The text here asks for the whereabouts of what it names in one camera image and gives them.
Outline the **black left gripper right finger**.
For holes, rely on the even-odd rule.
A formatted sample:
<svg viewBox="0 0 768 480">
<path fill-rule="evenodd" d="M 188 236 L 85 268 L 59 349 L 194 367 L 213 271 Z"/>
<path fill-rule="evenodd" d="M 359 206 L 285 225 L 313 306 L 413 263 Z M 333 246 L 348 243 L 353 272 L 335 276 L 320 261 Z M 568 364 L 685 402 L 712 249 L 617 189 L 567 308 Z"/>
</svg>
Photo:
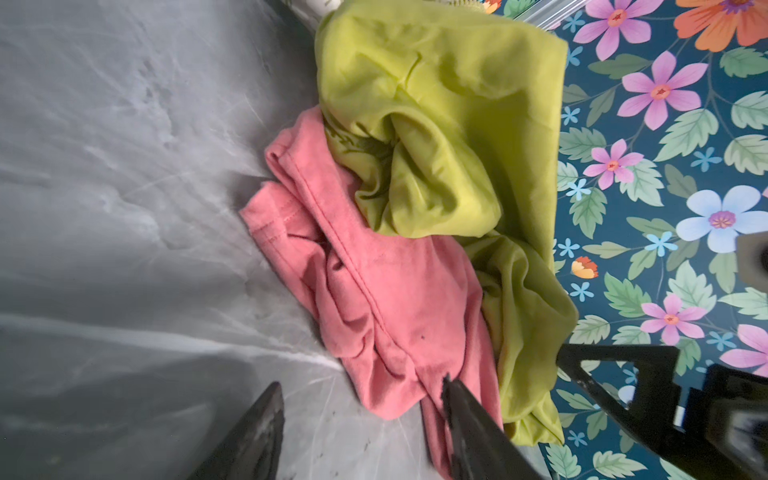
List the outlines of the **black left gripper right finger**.
<svg viewBox="0 0 768 480">
<path fill-rule="evenodd" d="M 453 479 L 542 479 L 460 380 L 446 376 L 441 398 L 452 441 Z"/>
</svg>

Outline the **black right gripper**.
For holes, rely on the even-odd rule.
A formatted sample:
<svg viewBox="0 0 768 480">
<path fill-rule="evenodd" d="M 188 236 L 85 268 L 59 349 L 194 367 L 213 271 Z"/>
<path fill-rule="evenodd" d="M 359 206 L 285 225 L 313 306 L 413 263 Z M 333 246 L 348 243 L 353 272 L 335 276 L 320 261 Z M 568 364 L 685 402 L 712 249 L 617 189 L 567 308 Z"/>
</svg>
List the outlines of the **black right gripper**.
<svg viewBox="0 0 768 480">
<path fill-rule="evenodd" d="M 695 479 L 767 477 L 767 379 L 714 364 L 688 394 L 680 428 L 673 426 L 681 387 L 680 351 L 657 345 L 565 344 L 557 366 L 636 441 L 662 441 L 658 456 Z M 587 360 L 625 361 L 638 369 L 628 405 L 582 368 Z"/>
</svg>

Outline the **pink cloth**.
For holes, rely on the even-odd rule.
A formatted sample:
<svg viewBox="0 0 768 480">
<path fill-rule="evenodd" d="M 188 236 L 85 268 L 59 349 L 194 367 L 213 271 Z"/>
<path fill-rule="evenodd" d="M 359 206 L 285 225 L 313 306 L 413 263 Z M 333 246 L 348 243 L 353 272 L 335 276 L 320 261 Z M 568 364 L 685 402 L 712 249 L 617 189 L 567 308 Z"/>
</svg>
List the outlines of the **pink cloth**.
<svg viewBox="0 0 768 480">
<path fill-rule="evenodd" d="M 386 420 L 421 407 L 432 463 L 449 478 L 444 378 L 501 418 L 483 292 L 467 254 L 449 236 L 374 232 L 354 202 L 357 177 L 329 151 L 318 108 L 301 113 L 265 158 L 274 180 L 241 211 L 251 237 L 311 313 L 362 405 Z"/>
</svg>

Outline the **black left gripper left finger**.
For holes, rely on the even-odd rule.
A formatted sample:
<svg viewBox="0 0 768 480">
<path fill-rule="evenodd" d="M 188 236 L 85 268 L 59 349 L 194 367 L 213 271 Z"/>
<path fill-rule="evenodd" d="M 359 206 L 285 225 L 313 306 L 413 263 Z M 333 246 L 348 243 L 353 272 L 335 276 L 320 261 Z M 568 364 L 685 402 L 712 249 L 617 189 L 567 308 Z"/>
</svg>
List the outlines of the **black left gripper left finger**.
<svg viewBox="0 0 768 480">
<path fill-rule="evenodd" d="M 189 479 L 275 480 L 284 425 L 282 388 L 272 382 Z"/>
</svg>

